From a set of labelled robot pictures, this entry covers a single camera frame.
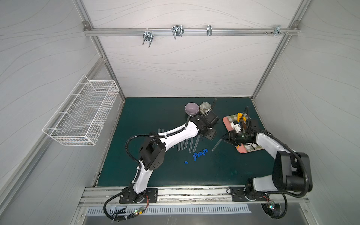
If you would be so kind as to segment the test tube eight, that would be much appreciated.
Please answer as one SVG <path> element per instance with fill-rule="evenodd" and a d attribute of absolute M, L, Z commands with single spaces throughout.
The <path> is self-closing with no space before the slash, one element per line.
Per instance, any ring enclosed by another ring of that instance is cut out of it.
<path fill-rule="evenodd" d="M 193 151 L 193 141 L 194 141 L 194 138 L 191 138 L 190 139 L 190 144 L 189 144 L 189 153 L 191 153 Z"/>

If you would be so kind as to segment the test tube nine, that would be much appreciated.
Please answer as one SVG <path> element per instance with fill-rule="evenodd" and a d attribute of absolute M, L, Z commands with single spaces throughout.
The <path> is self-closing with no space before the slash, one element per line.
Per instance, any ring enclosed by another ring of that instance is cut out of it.
<path fill-rule="evenodd" d="M 198 136 L 194 144 L 193 152 L 196 152 L 201 136 Z"/>

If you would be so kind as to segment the test tube six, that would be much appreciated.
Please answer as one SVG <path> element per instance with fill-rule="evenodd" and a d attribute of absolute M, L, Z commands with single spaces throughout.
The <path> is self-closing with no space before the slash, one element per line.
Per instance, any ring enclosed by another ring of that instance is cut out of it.
<path fill-rule="evenodd" d="M 185 144 L 184 144 L 184 149 L 185 149 L 185 150 L 187 149 L 187 146 L 188 146 L 188 140 L 189 140 L 189 139 L 187 139 L 187 140 L 185 141 Z"/>

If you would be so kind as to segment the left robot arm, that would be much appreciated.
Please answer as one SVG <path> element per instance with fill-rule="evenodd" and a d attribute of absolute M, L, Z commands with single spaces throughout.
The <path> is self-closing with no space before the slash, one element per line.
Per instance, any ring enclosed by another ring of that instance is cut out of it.
<path fill-rule="evenodd" d="M 125 152 L 137 163 L 136 175 L 131 184 L 116 195 L 120 198 L 119 203 L 142 202 L 148 193 L 150 177 L 153 171 L 163 164 L 166 152 L 180 142 L 197 136 L 213 140 L 216 134 L 214 126 L 218 122 L 219 117 L 213 111 L 208 111 L 203 115 L 188 116 L 183 125 L 167 132 L 158 134 L 152 132 L 130 137 L 125 142 Z M 131 141 L 137 138 L 144 138 L 139 150 L 139 159 L 129 151 Z"/>

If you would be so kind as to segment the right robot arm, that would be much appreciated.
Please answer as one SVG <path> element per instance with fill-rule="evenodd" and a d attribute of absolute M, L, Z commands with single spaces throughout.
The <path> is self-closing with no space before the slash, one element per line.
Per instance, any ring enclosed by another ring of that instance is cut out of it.
<path fill-rule="evenodd" d="M 265 150 L 274 158 L 272 174 L 249 178 L 243 190 L 250 201 L 260 194 L 285 194 L 302 198 L 313 189 L 309 156 L 296 152 L 271 132 L 260 129 L 257 121 L 227 116 L 223 123 L 228 131 L 222 137 L 226 143 L 235 146 L 239 153 Z"/>

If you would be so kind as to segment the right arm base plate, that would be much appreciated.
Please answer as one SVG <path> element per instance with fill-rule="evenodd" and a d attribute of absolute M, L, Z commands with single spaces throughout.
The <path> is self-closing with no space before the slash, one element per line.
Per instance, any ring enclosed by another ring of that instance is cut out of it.
<path fill-rule="evenodd" d="M 259 192 L 252 187 L 229 187 L 226 190 L 233 202 L 267 202 L 270 198 L 267 192 Z"/>

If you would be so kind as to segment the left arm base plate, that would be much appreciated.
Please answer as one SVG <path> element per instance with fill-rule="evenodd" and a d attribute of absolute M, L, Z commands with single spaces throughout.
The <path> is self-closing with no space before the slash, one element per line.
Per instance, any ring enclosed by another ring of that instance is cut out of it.
<path fill-rule="evenodd" d="M 123 191 L 120 195 L 119 203 L 121 204 L 135 204 L 135 203 L 156 203 L 158 201 L 158 189 L 147 188 L 141 193 L 136 193 L 131 187 L 127 191 Z"/>

